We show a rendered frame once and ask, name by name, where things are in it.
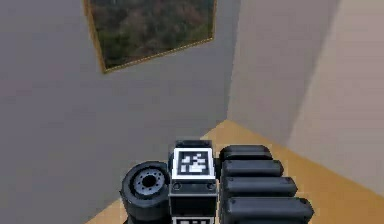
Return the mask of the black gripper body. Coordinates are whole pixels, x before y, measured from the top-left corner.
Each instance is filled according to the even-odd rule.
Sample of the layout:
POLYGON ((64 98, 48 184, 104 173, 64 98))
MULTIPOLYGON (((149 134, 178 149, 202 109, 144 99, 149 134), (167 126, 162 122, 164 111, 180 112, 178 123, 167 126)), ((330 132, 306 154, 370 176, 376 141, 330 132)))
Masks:
POLYGON ((164 162, 147 161, 131 168, 120 190, 128 215, 124 224, 170 224, 169 184, 164 162))

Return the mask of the gold framed landscape painting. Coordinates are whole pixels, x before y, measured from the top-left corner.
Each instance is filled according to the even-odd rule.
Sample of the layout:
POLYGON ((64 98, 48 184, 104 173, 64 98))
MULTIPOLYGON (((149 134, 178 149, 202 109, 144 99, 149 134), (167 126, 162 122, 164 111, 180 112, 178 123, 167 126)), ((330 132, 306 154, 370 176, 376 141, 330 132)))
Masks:
POLYGON ((82 0, 104 74, 212 41, 218 0, 82 0))

